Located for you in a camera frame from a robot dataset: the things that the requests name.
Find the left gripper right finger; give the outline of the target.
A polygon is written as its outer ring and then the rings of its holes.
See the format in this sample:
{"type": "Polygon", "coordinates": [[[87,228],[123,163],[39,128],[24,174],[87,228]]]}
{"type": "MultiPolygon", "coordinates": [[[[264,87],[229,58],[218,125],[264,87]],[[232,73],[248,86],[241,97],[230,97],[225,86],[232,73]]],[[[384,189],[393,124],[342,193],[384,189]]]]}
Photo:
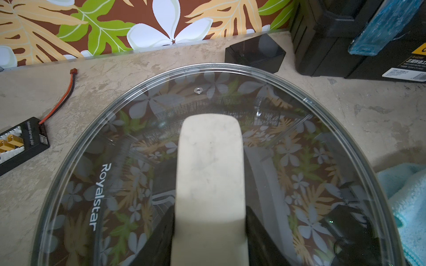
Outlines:
{"type": "Polygon", "coordinates": [[[290,266],[250,206],[246,206],[245,231],[249,266],[290,266]]]}

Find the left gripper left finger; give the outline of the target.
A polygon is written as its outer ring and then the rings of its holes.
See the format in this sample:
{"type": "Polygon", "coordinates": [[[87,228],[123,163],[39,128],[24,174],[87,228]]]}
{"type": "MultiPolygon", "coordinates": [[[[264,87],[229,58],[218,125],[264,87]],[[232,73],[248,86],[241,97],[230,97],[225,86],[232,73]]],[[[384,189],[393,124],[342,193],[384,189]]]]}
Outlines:
{"type": "Polygon", "coordinates": [[[131,266],[169,266],[175,224],[175,206],[172,205],[161,219],[153,234],[139,251],[131,266]]]}

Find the glass pot lid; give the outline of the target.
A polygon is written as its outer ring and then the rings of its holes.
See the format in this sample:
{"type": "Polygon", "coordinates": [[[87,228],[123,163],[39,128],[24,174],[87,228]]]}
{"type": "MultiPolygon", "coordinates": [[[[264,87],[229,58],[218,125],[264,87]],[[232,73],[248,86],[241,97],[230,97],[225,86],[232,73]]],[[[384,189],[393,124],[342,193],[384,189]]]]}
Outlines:
{"type": "Polygon", "coordinates": [[[171,266],[249,266],[246,206],[291,266],[405,264],[354,138],[248,66],[170,70],[108,106],[57,173],[31,265],[130,266],[172,205],[171,266]]]}

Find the light blue cloth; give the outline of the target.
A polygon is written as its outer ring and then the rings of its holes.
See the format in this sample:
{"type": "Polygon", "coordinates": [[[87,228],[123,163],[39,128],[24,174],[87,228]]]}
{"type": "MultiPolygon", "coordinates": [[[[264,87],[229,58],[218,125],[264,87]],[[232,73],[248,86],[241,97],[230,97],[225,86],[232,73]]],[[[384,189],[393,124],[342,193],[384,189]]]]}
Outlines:
{"type": "Polygon", "coordinates": [[[426,166],[404,163],[377,174],[412,266],[426,264],[426,166]]]}

